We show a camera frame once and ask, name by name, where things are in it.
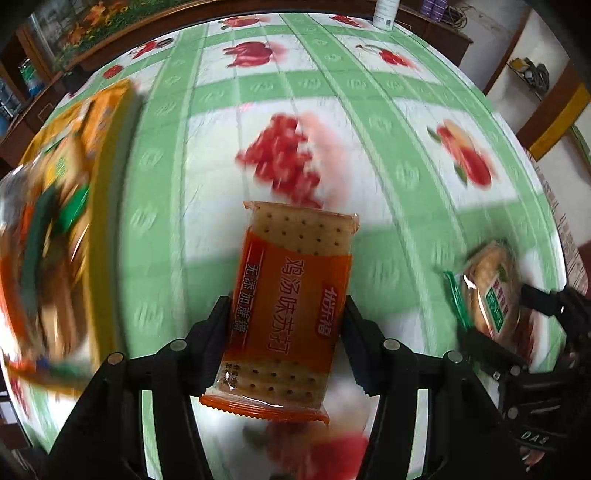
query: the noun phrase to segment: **green label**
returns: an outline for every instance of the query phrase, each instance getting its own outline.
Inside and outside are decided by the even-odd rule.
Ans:
[[[495,290],[492,288],[489,288],[486,293],[486,304],[491,313],[492,321],[495,322],[496,331],[499,332],[505,319],[501,307],[499,307],[499,301],[496,299]]]

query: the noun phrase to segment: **table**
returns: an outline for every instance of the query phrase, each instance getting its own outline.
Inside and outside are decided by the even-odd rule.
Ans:
[[[432,355],[453,349],[442,272],[461,270],[488,239],[508,240],[533,285],[566,283],[550,207],[515,135],[459,69],[399,25],[384,32],[361,19],[301,13],[196,25],[106,65],[52,117],[125,77],[145,95],[120,211],[119,295],[132,356],[186,335],[232,289],[244,200],[289,200],[236,162],[275,114],[297,118],[309,137],[321,178],[309,192],[315,201],[359,215],[349,293],[386,336]],[[551,369],[563,333],[541,316],[535,331],[532,369]],[[16,387],[27,432],[49,447],[74,401]],[[260,421],[193,400],[216,479],[273,473],[264,452],[241,440],[243,425]],[[148,393],[143,401],[148,467],[158,477]],[[358,429],[371,428],[376,404],[354,384],[340,347],[325,406],[337,419],[365,412]],[[412,471],[422,453],[415,445]]]

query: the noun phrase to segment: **white bottle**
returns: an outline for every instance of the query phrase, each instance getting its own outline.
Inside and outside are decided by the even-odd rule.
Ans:
[[[394,28],[394,19],[400,0],[378,0],[375,4],[374,27],[382,30],[392,30]]]

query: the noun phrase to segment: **fish tank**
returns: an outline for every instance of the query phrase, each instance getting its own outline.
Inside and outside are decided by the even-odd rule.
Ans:
[[[27,27],[54,72],[123,28],[190,0],[46,0]]]

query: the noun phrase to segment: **yellow strip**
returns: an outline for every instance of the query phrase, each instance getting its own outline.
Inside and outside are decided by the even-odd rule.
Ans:
[[[574,95],[558,114],[548,129],[530,147],[530,153],[536,160],[541,159],[560,140],[565,132],[573,125],[581,112],[591,100],[591,95],[581,83]]]

